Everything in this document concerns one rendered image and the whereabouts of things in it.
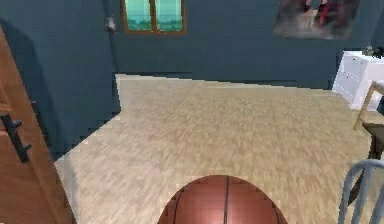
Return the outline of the orange basketball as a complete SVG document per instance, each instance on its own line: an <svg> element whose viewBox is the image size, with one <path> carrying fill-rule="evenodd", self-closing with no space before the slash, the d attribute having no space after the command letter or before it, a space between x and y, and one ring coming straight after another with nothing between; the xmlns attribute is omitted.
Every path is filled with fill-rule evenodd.
<svg viewBox="0 0 384 224"><path fill-rule="evenodd" d="M278 206L254 184L210 175L178 190L157 224L288 224Z"/></svg>

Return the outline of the brown framed window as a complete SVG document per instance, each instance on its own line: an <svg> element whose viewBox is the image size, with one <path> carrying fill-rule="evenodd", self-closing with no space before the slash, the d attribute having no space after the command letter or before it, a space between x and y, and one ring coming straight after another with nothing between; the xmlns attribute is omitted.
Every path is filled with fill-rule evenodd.
<svg viewBox="0 0 384 224"><path fill-rule="evenodd" d="M185 0L120 0L125 34L184 35Z"/></svg>

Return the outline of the white chest of drawers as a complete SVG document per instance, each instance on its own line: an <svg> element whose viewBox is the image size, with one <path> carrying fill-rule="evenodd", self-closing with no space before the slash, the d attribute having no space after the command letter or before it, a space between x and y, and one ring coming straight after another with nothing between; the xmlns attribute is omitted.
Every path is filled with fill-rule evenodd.
<svg viewBox="0 0 384 224"><path fill-rule="evenodd" d="M351 109L360 110L373 81L384 81L384 57L344 51L332 91L340 94Z"/></svg>

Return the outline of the brown wooden room door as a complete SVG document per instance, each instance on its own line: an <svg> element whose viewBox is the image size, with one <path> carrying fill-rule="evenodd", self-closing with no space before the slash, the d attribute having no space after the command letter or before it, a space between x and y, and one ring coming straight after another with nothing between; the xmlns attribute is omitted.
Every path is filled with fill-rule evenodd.
<svg viewBox="0 0 384 224"><path fill-rule="evenodd" d="M29 161L21 163L0 120L0 224L77 224L3 27L0 26L0 115L21 120Z"/></svg>

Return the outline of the dark wooden table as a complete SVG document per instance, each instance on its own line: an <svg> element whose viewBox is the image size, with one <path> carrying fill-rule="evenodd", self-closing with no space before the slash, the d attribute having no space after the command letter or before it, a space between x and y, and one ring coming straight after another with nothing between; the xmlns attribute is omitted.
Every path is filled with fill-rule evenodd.
<svg viewBox="0 0 384 224"><path fill-rule="evenodd" d="M384 124L363 122L362 127L371 135L370 150L368 159L380 160L384 153ZM356 183L350 191L348 204L351 205L359 195L364 172L361 172Z"/></svg>

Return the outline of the dark small object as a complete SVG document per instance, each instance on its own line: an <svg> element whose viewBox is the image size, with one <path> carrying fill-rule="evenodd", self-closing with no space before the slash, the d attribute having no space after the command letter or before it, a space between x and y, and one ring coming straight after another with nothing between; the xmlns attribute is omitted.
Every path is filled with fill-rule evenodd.
<svg viewBox="0 0 384 224"><path fill-rule="evenodd" d="M384 57L384 47L378 46L376 48L368 46L362 50L364 56L372 56L374 58L381 59Z"/></svg>

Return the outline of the grey wall switch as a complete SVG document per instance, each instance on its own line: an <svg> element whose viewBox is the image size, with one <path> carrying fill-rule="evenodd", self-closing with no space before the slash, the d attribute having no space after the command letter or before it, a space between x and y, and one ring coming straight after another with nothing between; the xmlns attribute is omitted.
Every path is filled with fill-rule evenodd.
<svg viewBox="0 0 384 224"><path fill-rule="evenodd" d="M105 18L105 24L106 24L106 29L109 33L115 33L116 32L116 24L114 22L113 17L106 17Z"/></svg>

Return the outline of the dark framed wall picture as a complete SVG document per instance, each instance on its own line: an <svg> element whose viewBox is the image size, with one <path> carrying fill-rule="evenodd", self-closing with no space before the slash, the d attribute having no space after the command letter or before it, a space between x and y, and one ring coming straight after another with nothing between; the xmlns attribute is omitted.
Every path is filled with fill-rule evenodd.
<svg viewBox="0 0 384 224"><path fill-rule="evenodd" d="M287 39L347 39L361 0L280 0L274 34Z"/></svg>

